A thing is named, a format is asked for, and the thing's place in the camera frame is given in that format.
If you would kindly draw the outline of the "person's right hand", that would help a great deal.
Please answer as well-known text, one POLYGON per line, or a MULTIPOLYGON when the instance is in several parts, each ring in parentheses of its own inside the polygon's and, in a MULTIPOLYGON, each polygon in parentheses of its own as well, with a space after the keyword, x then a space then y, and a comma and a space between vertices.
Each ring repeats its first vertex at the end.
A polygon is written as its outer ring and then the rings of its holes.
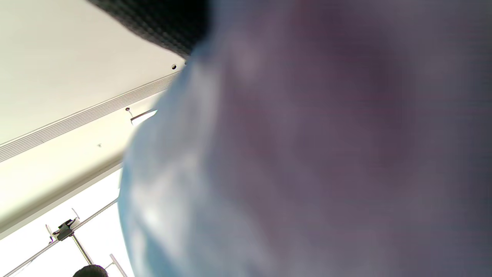
POLYGON ((145 41, 187 59, 206 36, 209 0, 90 0, 145 41))

